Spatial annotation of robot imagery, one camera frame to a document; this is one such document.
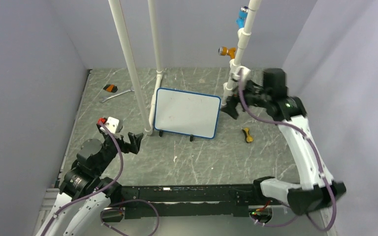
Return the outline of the yellow black eraser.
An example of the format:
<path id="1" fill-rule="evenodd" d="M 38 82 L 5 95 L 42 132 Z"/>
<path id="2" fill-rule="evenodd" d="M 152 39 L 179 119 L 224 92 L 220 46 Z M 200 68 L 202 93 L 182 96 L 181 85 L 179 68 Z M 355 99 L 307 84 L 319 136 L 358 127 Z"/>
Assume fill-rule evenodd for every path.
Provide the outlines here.
<path id="1" fill-rule="evenodd" d="M 250 129 L 249 128 L 243 127 L 242 128 L 242 132 L 244 134 L 245 142 L 246 143 L 252 143 L 254 141 L 253 137 L 250 134 Z"/>

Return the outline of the blue framed whiteboard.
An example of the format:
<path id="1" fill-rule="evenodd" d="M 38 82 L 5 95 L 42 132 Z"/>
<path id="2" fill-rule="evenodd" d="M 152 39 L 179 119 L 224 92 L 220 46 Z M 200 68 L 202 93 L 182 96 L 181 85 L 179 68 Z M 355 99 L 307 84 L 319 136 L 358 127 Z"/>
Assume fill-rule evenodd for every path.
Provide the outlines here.
<path id="1" fill-rule="evenodd" d="M 215 95 L 159 88 L 154 129 L 199 138 L 216 135 L 221 98 Z"/>

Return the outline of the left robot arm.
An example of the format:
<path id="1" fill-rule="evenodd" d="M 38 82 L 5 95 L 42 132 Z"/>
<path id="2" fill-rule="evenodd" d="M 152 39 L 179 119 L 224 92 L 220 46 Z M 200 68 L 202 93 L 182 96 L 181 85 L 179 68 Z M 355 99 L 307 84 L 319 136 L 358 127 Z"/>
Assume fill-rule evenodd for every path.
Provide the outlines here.
<path id="1" fill-rule="evenodd" d="M 123 136 L 102 136 L 104 141 L 89 139 L 82 143 L 38 236 L 80 236 L 104 208 L 121 202 L 122 186 L 101 175 L 118 153 L 137 154 L 144 135 L 129 132 L 129 142 Z"/>

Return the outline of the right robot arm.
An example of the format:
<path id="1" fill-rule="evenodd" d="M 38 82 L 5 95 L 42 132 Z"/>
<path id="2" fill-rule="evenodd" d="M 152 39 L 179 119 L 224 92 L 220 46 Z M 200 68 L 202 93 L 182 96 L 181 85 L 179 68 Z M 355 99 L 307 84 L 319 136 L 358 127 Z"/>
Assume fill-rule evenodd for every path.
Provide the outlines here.
<path id="1" fill-rule="evenodd" d="M 257 204 L 277 200 L 287 204 L 296 215 L 309 214 L 331 207 L 336 211 L 337 200 L 347 189 L 343 182 L 336 182 L 325 166 L 314 144 L 306 109 L 299 97 L 290 96 L 286 73 L 281 68 L 267 68 L 262 72 L 262 84 L 250 79 L 250 69 L 240 66 L 230 73 L 230 80 L 237 83 L 221 111 L 233 119 L 239 117 L 237 105 L 255 120 L 250 106 L 263 108 L 283 134 L 299 173 L 299 183 L 262 177 L 253 182 L 252 199 Z"/>

